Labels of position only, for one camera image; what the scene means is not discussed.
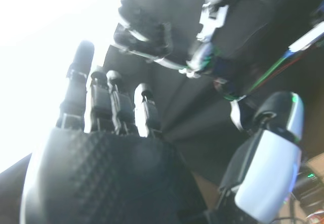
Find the green light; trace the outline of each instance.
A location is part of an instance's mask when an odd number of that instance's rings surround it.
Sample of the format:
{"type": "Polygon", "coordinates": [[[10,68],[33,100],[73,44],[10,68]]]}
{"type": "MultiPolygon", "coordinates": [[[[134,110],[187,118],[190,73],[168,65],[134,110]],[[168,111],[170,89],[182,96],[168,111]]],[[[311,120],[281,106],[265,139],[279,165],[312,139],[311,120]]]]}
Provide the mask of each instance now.
{"type": "Polygon", "coordinates": [[[293,96],[293,102],[296,103],[298,101],[298,96],[293,96]]]}

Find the dark background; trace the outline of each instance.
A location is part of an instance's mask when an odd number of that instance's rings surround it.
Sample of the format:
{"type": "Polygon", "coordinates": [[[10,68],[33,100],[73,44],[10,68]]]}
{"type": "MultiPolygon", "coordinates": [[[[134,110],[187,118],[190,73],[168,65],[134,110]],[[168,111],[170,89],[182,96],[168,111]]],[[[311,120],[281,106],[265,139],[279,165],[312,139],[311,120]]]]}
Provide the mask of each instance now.
{"type": "MultiPolygon", "coordinates": [[[[201,29],[198,22],[204,0],[137,1],[162,21],[171,22],[175,44],[171,57],[179,63],[183,62],[201,29]]],[[[310,28],[309,14],[320,1],[287,0],[288,5],[280,14],[284,19],[273,17],[279,22],[257,42],[235,53],[234,60],[264,71],[291,42],[310,28]]],[[[253,9],[247,8],[241,18],[233,19],[232,28],[220,32],[219,43],[223,50],[230,50],[237,33],[249,23],[243,18],[249,17],[247,15],[251,11],[253,9]]],[[[301,96],[305,105],[303,147],[310,158],[324,152],[324,135],[321,132],[324,117],[323,62],[324,49],[313,49],[251,95],[255,105],[278,90],[291,90],[301,96]]],[[[193,171],[218,184],[230,157],[247,136],[240,133],[230,121],[230,103],[215,91],[212,79],[188,79],[158,64],[147,64],[140,57],[120,54],[113,47],[108,50],[104,68],[106,71],[117,70],[124,76],[131,97],[139,83],[151,85],[165,139],[179,148],[193,171]]],[[[18,223],[20,195],[29,157],[0,174],[0,216],[5,214],[12,223],[18,223]]]]}

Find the textured grip pad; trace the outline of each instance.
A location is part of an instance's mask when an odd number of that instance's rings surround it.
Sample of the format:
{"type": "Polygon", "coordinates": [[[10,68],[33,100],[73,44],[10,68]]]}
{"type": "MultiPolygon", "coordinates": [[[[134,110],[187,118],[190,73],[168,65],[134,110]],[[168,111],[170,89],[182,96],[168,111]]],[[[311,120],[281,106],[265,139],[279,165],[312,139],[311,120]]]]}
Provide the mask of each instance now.
{"type": "Polygon", "coordinates": [[[21,223],[179,223],[178,211],[205,208],[170,144],[54,129],[30,161],[21,223]]]}

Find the bright white light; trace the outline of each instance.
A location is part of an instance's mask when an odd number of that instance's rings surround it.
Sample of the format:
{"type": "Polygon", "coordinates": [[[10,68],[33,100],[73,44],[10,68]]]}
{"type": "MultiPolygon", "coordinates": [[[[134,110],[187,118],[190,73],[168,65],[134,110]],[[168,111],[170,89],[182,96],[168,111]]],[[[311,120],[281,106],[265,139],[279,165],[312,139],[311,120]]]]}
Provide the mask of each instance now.
{"type": "Polygon", "coordinates": [[[102,65],[120,0],[0,0],[0,172],[46,140],[78,44],[102,65]]]}

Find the black surface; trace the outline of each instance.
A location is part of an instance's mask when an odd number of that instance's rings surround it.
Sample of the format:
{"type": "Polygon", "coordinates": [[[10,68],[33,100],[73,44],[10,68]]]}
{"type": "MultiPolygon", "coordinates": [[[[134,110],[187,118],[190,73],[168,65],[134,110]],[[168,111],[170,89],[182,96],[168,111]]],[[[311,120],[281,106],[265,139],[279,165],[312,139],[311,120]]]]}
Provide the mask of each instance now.
{"type": "MultiPolygon", "coordinates": [[[[183,63],[188,48],[200,32],[199,18],[204,0],[137,1],[161,21],[171,23],[175,50],[170,59],[183,63]]],[[[274,23],[260,40],[254,40],[257,45],[236,53],[235,60],[247,64],[243,69],[255,72],[254,78],[260,76],[282,56],[292,41],[310,28],[309,14],[320,1],[289,0],[282,6],[280,22],[274,23]]],[[[237,19],[236,30],[228,29],[228,34],[222,36],[233,39],[236,31],[243,29],[241,26],[240,19],[237,19]]],[[[304,101],[307,121],[307,113],[318,96],[316,88],[323,82],[320,72],[323,56],[323,49],[313,50],[257,90],[251,100],[260,105],[275,91],[294,91],[304,101]]],[[[239,133],[230,121],[230,105],[216,93],[212,79],[188,79],[155,63],[146,64],[140,57],[122,55],[113,47],[108,50],[104,69],[117,70],[125,76],[131,96],[139,83],[148,83],[154,93],[165,138],[177,145],[192,170],[219,184],[231,156],[247,137],[239,133]]],[[[311,157],[323,152],[324,146],[307,142],[306,150],[311,157]]]]}
{"type": "Polygon", "coordinates": [[[157,139],[54,129],[31,158],[21,223],[180,224],[206,209],[174,146],[157,139]]]}

